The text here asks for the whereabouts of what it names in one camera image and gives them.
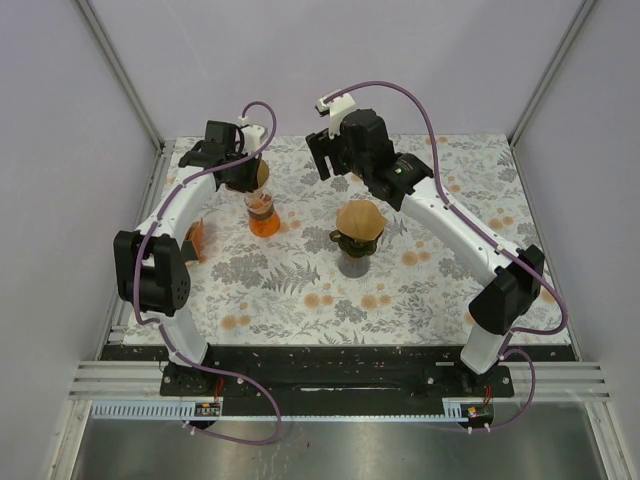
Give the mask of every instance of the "table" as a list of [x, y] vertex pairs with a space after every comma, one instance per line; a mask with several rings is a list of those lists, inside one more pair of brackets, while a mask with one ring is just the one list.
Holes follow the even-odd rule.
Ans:
[[[199, 138], [176, 141], [165, 193], [178, 161]], [[392, 137], [396, 150], [432, 164], [424, 135]], [[504, 135], [437, 137], [447, 188], [496, 232], [522, 246], [539, 245], [522, 184]], [[269, 239], [253, 236], [241, 194], [221, 188], [203, 207], [205, 259], [189, 264], [191, 309], [211, 344], [452, 345], [473, 324], [467, 306], [480, 291], [468, 269], [425, 227], [373, 199], [354, 175], [321, 182], [304, 137], [277, 137], [266, 150], [268, 187], [282, 219]], [[356, 198], [374, 201], [389, 223], [360, 279], [338, 271], [329, 240], [336, 211]], [[560, 321], [544, 291], [517, 324], [549, 329]], [[124, 343], [160, 345], [155, 327], [133, 316]], [[567, 344], [517, 334], [517, 344]]]

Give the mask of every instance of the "lavender wall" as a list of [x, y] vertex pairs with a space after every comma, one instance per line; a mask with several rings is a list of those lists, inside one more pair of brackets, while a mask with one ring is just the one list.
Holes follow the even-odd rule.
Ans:
[[600, 2], [517, 146], [581, 352], [640, 461], [640, 3]]
[[[250, 99], [281, 134], [324, 126], [318, 97], [389, 80], [441, 133], [507, 133], [580, 0], [93, 0], [161, 133], [201, 134]], [[395, 133], [423, 133], [396, 93], [358, 93]]]
[[0, 4], [0, 477], [35, 479], [153, 150], [69, 0]]

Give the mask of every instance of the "aluminum frame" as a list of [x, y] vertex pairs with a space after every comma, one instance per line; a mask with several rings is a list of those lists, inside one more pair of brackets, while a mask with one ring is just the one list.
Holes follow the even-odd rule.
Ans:
[[133, 108], [134, 112], [138, 116], [142, 127], [147, 132], [147, 136], [149, 137], [152, 145], [157, 151], [162, 150], [164, 139], [153, 123], [153, 120], [142, 103], [133, 83], [131, 83], [129, 74], [127, 74], [127, 71], [124, 69], [124, 65], [122, 64], [122, 61], [120, 60], [120, 57], [113, 46], [113, 42], [109, 38], [96, 9], [91, 4], [90, 0], [73, 0], [73, 3], [78, 8], [87, 28], [93, 34], [100, 53], [104, 56], [107, 61], [107, 65], [122, 87], [123, 93], [127, 97], [131, 108]]
[[[49, 478], [55, 480], [71, 478], [84, 435], [91, 408], [96, 401], [128, 402], [136, 400], [158, 405], [176, 401], [206, 401], [204, 397], [160, 397], [162, 367], [166, 362], [112, 362], [88, 361], [78, 367], [65, 405], [65, 428], [59, 432], [56, 454], [50, 468]], [[515, 399], [522, 400], [529, 394], [531, 375], [526, 363], [507, 362], [511, 369]], [[537, 362], [537, 386], [534, 403], [577, 402], [583, 404], [594, 431], [596, 443], [607, 475], [612, 480], [633, 479], [635, 472], [626, 462], [624, 443], [617, 434], [617, 422], [611, 409], [611, 398], [600, 366], [593, 362]], [[455, 404], [463, 399], [443, 399]], [[494, 399], [496, 404], [512, 402], [514, 399]], [[271, 417], [260, 420], [272, 420]], [[317, 421], [318, 418], [295, 418], [289, 420]], [[420, 417], [353, 417], [350, 421], [400, 421], [421, 422]]]
[[544, 98], [545, 93], [549, 90], [553, 80], [556, 78], [560, 68], [564, 64], [567, 55], [575, 45], [582, 28], [587, 23], [587, 20], [598, 3], [599, 0], [583, 0], [578, 7], [578, 10], [571, 19], [567, 30], [560, 40], [560, 43], [556, 47], [555, 52], [553, 52], [551, 60], [542, 73], [540, 80], [538, 80], [538, 84], [536, 85], [536, 88], [534, 88], [529, 101], [520, 114], [515, 127], [513, 127], [511, 134], [508, 136], [509, 145], [511, 145], [512, 148], [515, 148], [520, 138], [522, 138], [525, 129], [533, 118], [535, 112], [538, 110], [538, 106]]

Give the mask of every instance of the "gray leaf pattern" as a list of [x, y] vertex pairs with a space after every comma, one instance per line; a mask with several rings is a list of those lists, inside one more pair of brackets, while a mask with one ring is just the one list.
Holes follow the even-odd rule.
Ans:
[[367, 319], [367, 312], [354, 307], [349, 300], [340, 300], [335, 306], [336, 317], [351, 323], [360, 323]]
[[331, 188], [337, 192], [346, 192], [349, 190], [349, 182], [344, 177], [334, 177], [331, 180]]
[[320, 227], [307, 227], [302, 231], [302, 238], [306, 238], [304, 247], [308, 252], [319, 253], [322, 250], [328, 252], [338, 251], [338, 244], [332, 242], [329, 238], [330, 230], [324, 230]]
[[318, 268], [311, 268], [309, 262], [306, 267], [296, 262], [292, 263], [293, 267], [281, 264], [280, 267], [275, 268], [262, 287], [283, 293], [287, 290], [289, 293], [293, 293], [297, 289], [300, 293], [307, 285], [320, 280]]
[[216, 263], [211, 276], [219, 278], [225, 284], [240, 282], [245, 287], [257, 287], [262, 283], [262, 275], [256, 269], [267, 268], [267, 257], [250, 253], [242, 257], [233, 257], [229, 262]]
[[[166, 195], [178, 161], [198, 140], [176, 141]], [[431, 164], [424, 135], [393, 135], [396, 150]], [[503, 135], [438, 137], [444, 184], [483, 222], [526, 247], [539, 245], [522, 185]], [[212, 344], [429, 344], [466, 342], [472, 320], [467, 307], [480, 286], [466, 265], [425, 226], [373, 199], [353, 175], [321, 181], [303, 137], [278, 137], [264, 153], [268, 187], [282, 221], [268, 239], [248, 229], [243, 196], [220, 189], [202, 208], [204, 259], [190, 263], [188, 307]], [[337, 245], [329, 240], [336, 212], [349, 200], [375, 202], [388, 220], [371, 270], [343, 277]], [[557, 306], [546, 292], [518, 324], [552, 328]], [[518, 334], [514, 343], [568, 343]], [[157, 329], [133, 317], [130, 345], [159, 345]]]

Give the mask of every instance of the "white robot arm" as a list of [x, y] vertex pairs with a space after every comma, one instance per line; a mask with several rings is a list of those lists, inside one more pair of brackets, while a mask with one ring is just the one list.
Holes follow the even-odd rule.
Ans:
[[501, 238], [446, 189], [445, 202], [436, 188], [433, 171], [414, 155], [395, 152], [384, 120], [373, 110], [358, 110], [348, 94], [328, 104], [324, 98], [316, 109], [320, 115], [329, 116], [329, 128], [307, 136], [320, 177], [326, 180], [330, 176], [327, 158], [334, 175], [355, 173], [373, 196], [428, 227], [465, 259], [484, 289], [469, 305], [475, 324], [461, 359], [476, 374], [485, 373], [496, 362], [513, 322], [539, 295], [540, 284], [490, 247], [449, 206], [454, 204], [493, 237], [500, 249], [519, 257], [538, 273], [544, 267], [544, 254], [535, 246], [524, 251]]
[[[233, 169], [189, 177], [217, 165], [251, 155], [264, 143], [267, 131], [259, 125], [208, 122], [205, 139], [180, 160], [179, 173], [172, 187], [182, 185], [173, 201], [165, 199], [133, 232], [121, 231], [114, 239], [118, 293], [133, 303], [134, 263], [142, 238], [157, 224], [145, 249], [140, 273], [141, 318], [145, 323], [159, 323], [161, 332], [190, 361], [200, 364], [207, 352], [207, 342], [197, 331], [191, 312], [186, 306], [190, 291], [189, 274], [181, 257], [182, 242], [204, 203], [227, 184], [245, 192], [257, 187], [256, 173], [260, 157], [256, 156]], [[178, 365], [185, 362], [170, 351], [169, 357]]]

